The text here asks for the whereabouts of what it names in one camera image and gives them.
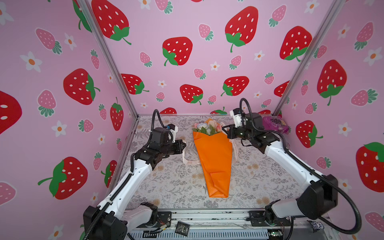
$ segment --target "table surface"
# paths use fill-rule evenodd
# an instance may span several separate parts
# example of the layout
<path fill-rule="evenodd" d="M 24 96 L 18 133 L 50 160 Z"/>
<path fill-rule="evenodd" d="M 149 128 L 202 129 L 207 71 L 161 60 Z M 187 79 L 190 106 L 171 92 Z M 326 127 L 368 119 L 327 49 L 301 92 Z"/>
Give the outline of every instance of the table surface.
<path fill-rule="evenodd" d="M 164 125 L 172 123 L 179 127 L 176 139 L 186 141 L 186 159 L 199 159 L 192 128 L 194 123 L 208 118 L 226 125 L 233 123 L 232 117 L 220 115 L 162 116 Z M 121 177 L 129 171 L 129 156 L 148 141 L 151 119 L 152 116 L 140 117 Z M 157 118 L 155 127 L 160 127 Z M 254 209 L 264 208 L 277 199 L 301 195 L 302 189 L 277 162 L 254 147 L 241 146 L 239 139 L 236 144 L 239 146 L 238 159 L 232 159 L 228 198 L 210 198 L 201 165 L 185 165 L 180 154 L 171 155 L 156 166 L 142 182 L 127 209 L 134 209 L 141 202 L 153 203 L 160 209 Z"/>

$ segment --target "strawberry wallpaper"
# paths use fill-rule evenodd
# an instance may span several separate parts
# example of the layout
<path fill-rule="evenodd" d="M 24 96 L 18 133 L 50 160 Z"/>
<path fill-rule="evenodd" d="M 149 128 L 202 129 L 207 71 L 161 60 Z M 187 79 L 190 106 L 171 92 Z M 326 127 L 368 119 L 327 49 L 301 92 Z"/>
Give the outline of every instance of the strawberry wallpaper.
<path fill-rule="evenodd" d="M 347 1 L 282 109 L 293 152 L 337 177 L 360 210 L 361 231 L 337 239 L 384 238 L 383 9 Z M 350 229 L 353 213 L 339 196 L 329 215 Z"/>
<path fill-rule="evenodd" d="M 0 31 L 1 238 L 79 239 L 134 118 L 77 1 L 0 2 Z"/>
<path fill-rule="evenodd" d="M 332 2 L 88 1 L 139 114 L 273 112 Z"/>

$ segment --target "purple package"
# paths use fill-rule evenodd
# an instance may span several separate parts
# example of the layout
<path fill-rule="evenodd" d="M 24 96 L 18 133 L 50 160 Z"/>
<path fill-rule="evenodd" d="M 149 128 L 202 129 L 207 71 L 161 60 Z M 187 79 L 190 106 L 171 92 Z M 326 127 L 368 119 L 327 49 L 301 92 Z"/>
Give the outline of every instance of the purple package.
<path fill-rule="evenodd" d="M 274 130 L 287 134 L 289 127 L 280 116 L 263 117 L 263 126 L 265 130 Z"/>

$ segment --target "wire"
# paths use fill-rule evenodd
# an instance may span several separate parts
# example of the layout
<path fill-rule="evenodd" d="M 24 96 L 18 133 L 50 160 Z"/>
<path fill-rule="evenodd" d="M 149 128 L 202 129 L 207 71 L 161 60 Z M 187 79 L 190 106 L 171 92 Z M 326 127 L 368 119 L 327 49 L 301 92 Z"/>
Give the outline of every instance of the wire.
<path fill-rule="evenodd" d="M 257 129 L 255 127 L 255 123 L 253 121 L 253 117 L 252 117 L 252 110 L 251 110 L 251 107 L 249 106 L 249 103 L 248 101 L 245 99 L 245 98 L 242 98 L 240 100 L 240 113 L 243 114 L 243 111 L 242 111 L 242 102 L 245 102 L 245 104 L 247 105 L 247 108 L 248 108 L 248 111 L 249 111 L 249 115 L 250 115 L 250 118 L 251 118 L 251 124 L 253 126 L 254 129 L 260 131 L 260 132 L 271 132 L 271 133 L 275 133 L 277 135 L 279 135 L 281 141 L 283 142 L 283 148 L 285 150 L 285 153 L 287 153 L 291 158 L 293 158 L 298 164 L 300 164 L 303 168 L 305 168 L 308 172 L 310 172 L 310 174 L 314 175 L 315 177 L 317 177 L 318 179 L 320 179 L 321 181 L 325 182 L 326 184 L 328 184 L 329 186 L 331 186 L 332 188 L 336 189 L 336 191 L 338 191 L 346 200 L 347 202 L 350 204 L 352 210 L 353 210 L 353 213 L 355 215 L 355 226 L 352 228 L 352 229 L 349 229 L 349 230 L 345 230 L 345 229 L 342 229 L 336 225 L 334 225 L 333 223 L 331 223 L 330 221 L 326 220 L 325 218 L 323 217 L 319 217 L 320 220 L 322 220 L 323 222 L 325 222 L 326 224 L 328 224 L 330 227 L 334 228 L 335 230 L 341 232 L 341 233 L 344 233 L 344 234 L 355 234 L 357 232 L 360 231 L 361 229 L 361 225 L 362 225 L 362 221 L 361 221 L 361 215 L 360 215 L 360 212 L 359 212 L 359 209 L 357 208 L 356 204 L 353 202 L 353 200 L 343 191 L 341 190 L 338 186 L 336 186 L 335 184 L 333 184 L 331 181 L 329 181 L 328 179 L 326 179 L 325 177 L 319 175 L 318 173 L 316 173 L 316 171 L 310 167 L 308 167 L 306 164 L 304 164 L 302 161 L 300 161 L 295 155 L 293 155 L 291 153 L 291 151 L 287 148 L 287 143 L 286 143 L 286 139 L 285 137 L 277 132 L 277 131 L 274 131 L 274 130 L 260 130 L 260 129 Z"/>

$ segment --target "pink strawberry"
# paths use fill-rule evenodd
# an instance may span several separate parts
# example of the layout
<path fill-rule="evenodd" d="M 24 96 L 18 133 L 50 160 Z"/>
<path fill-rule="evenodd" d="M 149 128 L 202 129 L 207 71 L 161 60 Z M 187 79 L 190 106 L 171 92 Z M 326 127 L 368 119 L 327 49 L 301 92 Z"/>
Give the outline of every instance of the pink strawberry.
<path fill-rule="evenodd" d="M 121 150 L 122 143 L 120 138 L 116 140 L 116 144 L 118 145 L 118 150 Z"/>
<path fill-rule="evenodd" d="M 168 0 L 155 0 L 156 6 L 160 11 L 164 11 L 165 14 L 172 12 L 172 3 Z"/>
<path fill-rule="evenodd" d="M 268 73 L 267 75 L 265 75 L 265 83 L 270 85 L 272 84 L 272 82 L 274 81 L 275 77 L 273 76 L 273 73 Z"/>
<path fill-rule="evenodd" d="M 97 152 L 95 154 L 95 159 L 93 160 L 93 168 L 95 169 L 95 171 L 99 169 L 100 165 L 101 165 L 101 153 Z"/>
<path fill-rule="evenodd" d="M 198 69 L 198 68 L 195 68 L 193 73 L 195 73 L 195 77 L 200 78 L 200 79 L 205 79 L 207 77 L 206 74 L 204 73 L 204 71 L 201 69 Z"/>
<path fill-rule="evenodd" d="M 330 168 L 331 166 L 331 161 L 327 157 L 319 157 L 316 160 L 317 166 L 321 167 L 322 169 L 327 169 Z"/>
<path fill-rule="evenodd" d="M 216 95 L 212 95 L 212 96 L 210 96 L 210 97 L 208 98 L 208 104 L 209 104 L 209 105 L 214 104 L 215 101 L 216 101 L 216 99 L 217 99 Z"/>
<path fill-rule="evenodd" d="M 150 68 L 152 66 L 151 58 L 145 52 L 140 53 L 140 61 L 146 66 Z"/>
<path fill-rule="evenodd" d="M 164 98 L 165 98 L 165 95 L 164 95 L 163 92 L 159 92 L 159 93 L 156 94 L 156 100 L 157 100 L 158 102 L 162 102 L 162 101 L 164 101 Z"/>
<path fill-rule="evenodd" d="M 262 108 L 266 108 L 268 105 L 270 105 L 272 102 L 272 99 L 267 99 L 263 102 Z"/>
<path fill-rule="evenodd" d="M 0 182 L 0 206 L 16 197 L 16 188 L 7 182 Z"/>
<path fill-rule="evenodd" d="M 355 42 L 355 50 L 359 51 L 363 49 L 368 43 L 367 41 L 371 39 L 373 35 L 373 22 L 365 24 L 365 26 L 360 30 L 359 34 L 356 37 L 357 42 Z"/>
<path fill-rule="evenodd" d="M 231 64 L 229 64 L 229 68 L 231 70 L 235 70 L 238 65 L 241 64 L 241 56 L 237 55 L 236 57 L 232 58 Z"/>
<path fill-rule="evenodd" d="M 56 107 L 56 100 L 51 91 L 46 89 L 42 91 L 37 98 L 37 103 L 40 105 L 40 107 L 38 107 L 40 114 L 46 118 L 55 113 L 53 109 Z"/>
<path fill-rule="evenodd" d="M 96 69 L 99 69 L 100 61 L 98 59 L 97 53 L 94 49 L 91 51 L 91 61 Z"/>
<path fill-rule="evenodd" d="M 324 45 L 321 45 L 319 48 L 316 49 L 313 57 L 314 58 L 321 58 L 325 52 L 327 52 L 327 47 Z"/>
<path fill-rule="evenodd" d="M 101 117 L 103 120 L 106 120 L 106 119 L 107 119 L 107 110 L 105 109 L 105 107 L 104 107 L 103 104 L 100 104 L 100 105 L 99 105 L 99 111 L 100 111 L 100 117 Z"/>
<path fill-rule="evenodd" d="M 317 109 L 316 103 L 308 104 L 308 106 L 305 108 L 305 113 L 312 114 L 313 112 L 316 112 L 316 109 Z"/>
<path fill-rule="evenodd" d="M 272 18 L 269 19 L 269 27 L 273 28 L 279 24 L 279 21 L 283 20 L 285 12 L 287 11 L 286 5 L 281 5 L 272 13 Z"/>
<path fill-rule="evenodd" d="M 384 232 L 384 216 L 382 217 L 377 212 L 369 212 L 365 215 L 365 220 L 367 220 L 372 227 L 376 228 L 380 232 Z"/>
<path fill-rule="evenodd" d="M 90 132 L 93 129 L 93 123 L 88 119 L 81 120 L 78 126 L 79 130 L 82 132 Z"/>
<path fill-rule="evenodd" d="M 303 85 L 301 86 L 301 95 L 304 96 L 308 91 L 308 80 L 304 80 Z"/>
<path fill-rule="evenodd" d="M 357 92 L 352 98 L 351 103 L 353 105 L 362 107 L 365 106 L 367 103 L 373 103 L 377 99 L 377 95 L 379 95 L 376 90 L 369 89 L 366 90 L 360 90 Z"/>
<path fill-rule="evenodd" d="M 206 24 L 199 25 L 200 37 L 205 38 L 206 41 L 210 41 L 214 38 L 214 32 L 211 31 L 211 27 Z"/>
<path fill-rule="evenodd" d="M 52 33 L 41 28 L 36 28 L 36 36 L 43 46 L 48 50 L 52 50 L 54 54 L 60 55 L 63 52 L 60 43 L 55 41 L 55 37 Z"/>

